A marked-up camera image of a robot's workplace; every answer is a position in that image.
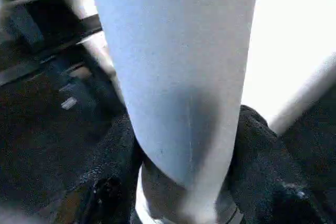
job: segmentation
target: black fabric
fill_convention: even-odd
[[[324,209],[336,222],[336,84],[289,128],[281,140],[302,167]]]
[[[332,223],[284,142],[247,106],[227,179],[247,223]]]

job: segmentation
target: white tube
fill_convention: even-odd
[[[140,145],[187,190],[181,215],[213,221],[232,158],[255,0],[95,1]]]

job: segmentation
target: white pipe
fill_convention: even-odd
[[[137,139],[186,190],[171,215],[215,221],[255,0],[95,1]]]

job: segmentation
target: metal pole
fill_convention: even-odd
[[[150,218],[216,223],[255,0],[95,1],[134,132],[149,158],[140,180]]]

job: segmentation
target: white cylinder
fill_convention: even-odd
[[[208,221],[232,158],[255,0],[95,1],[141,147],[189,192],[183,214]]]

